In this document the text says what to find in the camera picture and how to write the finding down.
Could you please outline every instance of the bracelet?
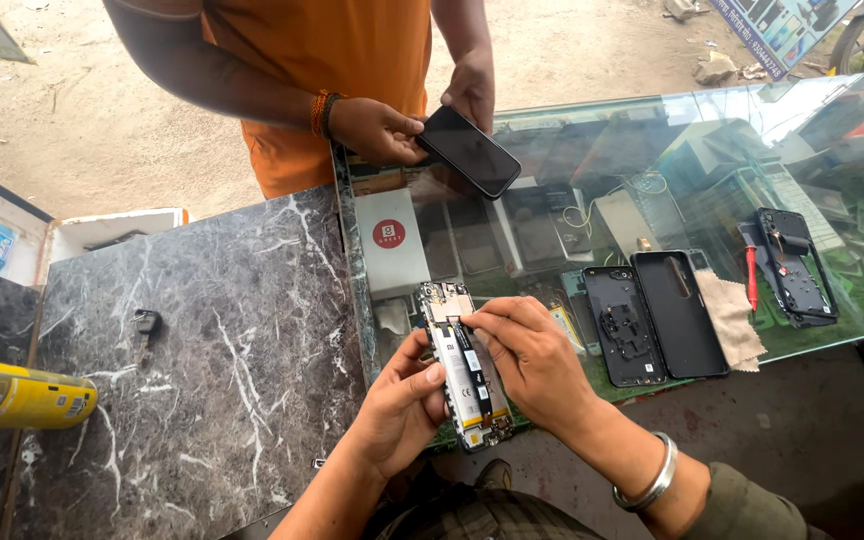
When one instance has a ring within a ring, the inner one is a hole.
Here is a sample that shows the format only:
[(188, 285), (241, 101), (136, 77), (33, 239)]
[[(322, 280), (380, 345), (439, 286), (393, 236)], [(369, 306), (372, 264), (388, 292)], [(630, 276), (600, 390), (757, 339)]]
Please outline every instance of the bracelet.
[(321, 112), (319, 129), (321, 130), (321, 137), (326, 141), (332, 140), (332, 133), (329, 132), (329, 117), (332, 114), (332, 104), (342, 97), (342, 94), (331, 93), (325, 98), (325, 108), (323, 108)]
[(312, 126), (312, 135), (329, 140), (329, 113), (332, 112), (332, 104), (335, 100), (346, 97), (340, 93), (319, 90), (312, 109), (309, 111), (309, 123)]
[(658, 476), (649, 486), (648, 491), (639, 500), (626, 500), (618, 493), (618, 487), (612, 486), (612, 498), (620, 509), (628, 512), (642, 512), (648, 509), (659, 497), (666, 493), (666, 489), (672, 484), (672, 477), (675, 475), (675, 464), (679, 461), (679, 448), (668, 435), (661, 431), (653, 431), (653, 436), (658, 437), (665, 443), (665, 460), (662, 461), (662, 468), (658, 471)]

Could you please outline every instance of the glass countertop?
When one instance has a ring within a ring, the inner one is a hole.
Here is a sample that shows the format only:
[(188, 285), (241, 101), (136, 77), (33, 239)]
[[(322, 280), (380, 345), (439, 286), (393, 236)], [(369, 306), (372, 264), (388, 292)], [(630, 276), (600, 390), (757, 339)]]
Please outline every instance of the glass countertop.
[(610, 383), (582, 270), (628, 264), (645, 239), (745, 284), (737, 225), (758, 207), (805, 216), (841, 313), (795, 328), (758, 272), (759, 360), (864, 338), (864, 75), (500, 112), (494, 125), (522, 165), (497, 202), (440, 163), (379, 168), (333, 145), (367, 384), (419, 323), (412, 291), (429, 280), (464, 283), (477, 306), (542, 301), (609, 401), (681, 383)]

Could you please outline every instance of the red screwdriver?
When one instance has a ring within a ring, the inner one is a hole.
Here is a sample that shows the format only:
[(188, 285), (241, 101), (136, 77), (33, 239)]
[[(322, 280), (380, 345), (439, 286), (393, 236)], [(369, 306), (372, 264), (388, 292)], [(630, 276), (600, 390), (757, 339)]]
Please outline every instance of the red screwdriver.
[(749, 304), (754, 312), (759, 307), (759, 286), (756, 285), (756, 246), (745, 246), (745, 263), (749, 266)]

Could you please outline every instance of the orange thread bracelet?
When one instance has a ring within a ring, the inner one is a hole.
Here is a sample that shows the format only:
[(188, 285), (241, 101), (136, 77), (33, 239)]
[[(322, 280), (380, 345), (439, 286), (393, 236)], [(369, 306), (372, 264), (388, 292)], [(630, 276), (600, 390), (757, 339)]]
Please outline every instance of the orange thread bracelet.
[(326, 102), (329, 100), (328, 90), (319, 90), (318, 96), (312, 102), (312, 110), (309, 121), (312, 124), (312, 135), (316, 137), (322, 136), (322, 113), (326, 109)]

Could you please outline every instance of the sandy ground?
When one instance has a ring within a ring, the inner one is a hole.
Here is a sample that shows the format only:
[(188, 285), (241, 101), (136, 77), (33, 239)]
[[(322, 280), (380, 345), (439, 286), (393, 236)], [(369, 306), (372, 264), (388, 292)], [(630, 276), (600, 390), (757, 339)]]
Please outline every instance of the sandy ground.
[[(753, 62), (716, 11), (684, 23), (664, 12), (660, 0), (486, 0), (496, 109), (699, 90), (706, 40)], [(202, 218), (261, 200), (238, 122), (148, 80), (98, 0), (0, 0), (0, 14), (38, 62), (0, 61), (0, 184), (57, 218), (171, 206)], [(438, 30), (433, 40), (430, 113), (452, 69)], [(827, 64), (833, 44), (807, 60)]]

